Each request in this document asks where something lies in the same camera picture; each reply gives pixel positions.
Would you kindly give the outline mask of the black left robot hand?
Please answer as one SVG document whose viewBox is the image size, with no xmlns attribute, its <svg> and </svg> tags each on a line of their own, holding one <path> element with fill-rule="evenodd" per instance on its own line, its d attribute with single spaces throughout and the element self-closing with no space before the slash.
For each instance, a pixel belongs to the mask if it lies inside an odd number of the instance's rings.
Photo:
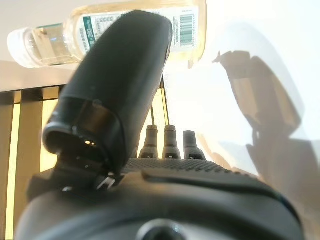
<svg viewBox="0 0 320 240">
<path fill-rule="evenodd" d="M 58 156 L 35 174 L 17 240 L 302 240 L 292 205 L 204 159 L 133 159 L 159 88 L 171 22 L 132 11 L 84 58 L 43 133 Z"/>
</svg>

